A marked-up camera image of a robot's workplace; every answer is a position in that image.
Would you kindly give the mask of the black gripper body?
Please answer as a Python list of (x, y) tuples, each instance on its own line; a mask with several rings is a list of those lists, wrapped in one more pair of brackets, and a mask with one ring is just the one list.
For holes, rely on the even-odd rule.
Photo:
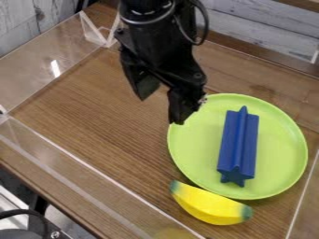
[(203, 87), (207, 79), (194, 57), (194, 46), (203, 44), (198, 40), (197, 19), (123, 21), (126, 27), (115, 34), (122, 60), (150, 63), (153, 74), (170, 88)]

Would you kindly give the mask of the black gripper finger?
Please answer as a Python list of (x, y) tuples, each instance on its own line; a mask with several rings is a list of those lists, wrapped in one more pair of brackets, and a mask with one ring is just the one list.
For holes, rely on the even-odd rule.
[(183, 125), (190, 116), (199, 111), (207, 101), (207, 93), (203, 87), (173, 87), (169, 96), (169, 120)]
[(122, 68), (134, 93), (146, 100), (161, 87), (161, 80), (153, 74), (153, 66), (147, 62), (122, 60)]

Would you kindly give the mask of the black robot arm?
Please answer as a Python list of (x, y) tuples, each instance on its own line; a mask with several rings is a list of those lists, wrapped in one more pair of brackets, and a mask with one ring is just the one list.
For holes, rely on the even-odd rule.
[(199, 0), (121, 0), (125, 26), (115, 32), (122, 69), (142, 100), (158, 88), (170, 88), (169, 119), (183, 124), (206, 99), (206, 74), (193, 49), (207, 35), (198, 34), (197, 13), (206, 7)]

